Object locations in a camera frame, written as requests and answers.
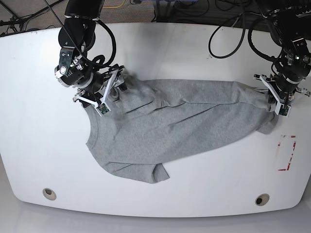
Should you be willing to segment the grey T-shirt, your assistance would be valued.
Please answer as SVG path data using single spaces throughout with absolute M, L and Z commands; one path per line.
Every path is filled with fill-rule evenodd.
M 269 134 L 278 122 L 268 92 L 239 82 L 145 80 L 126 75 L 111 111 L 86 108 L 86 143 L 108 173 L 145 183 L 169 178 L 164 163 Z

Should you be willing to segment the red tape rectangle marking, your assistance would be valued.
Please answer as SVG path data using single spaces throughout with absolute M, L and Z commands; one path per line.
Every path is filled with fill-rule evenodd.
M 294 155 L 296 146 L 296 135 L 282 135 L 277 146 L 276 169 L 277 171 L 288 171 Z

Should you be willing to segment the black tripod stand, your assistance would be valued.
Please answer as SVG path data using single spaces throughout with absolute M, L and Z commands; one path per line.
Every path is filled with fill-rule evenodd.
M 27 29 L 28 23 L 31 20 L 33 20 L 33 19 L 35 19 L 35 18 L 37 18 L 37 17 L 47 13 L 50 10 L 50 8 L 48 6 L 46 6 L 46 7 L 42 8 L 42 9 L 38 10 L 35 13 L 19 17 L 2 0 L 0 1 L 0 5 L 1 5 L 1 7 L 3 7 L 12 16 L 8 21 L 3 21 L 3 20 L 0 21 L 0 26 L 1 27 L 7 26 L 6 31 L 0 33 L 1 37 L 6 37 L 6 36 L 9 36 L 9 35 L 25 33 L 27 31 L 26 29 Z

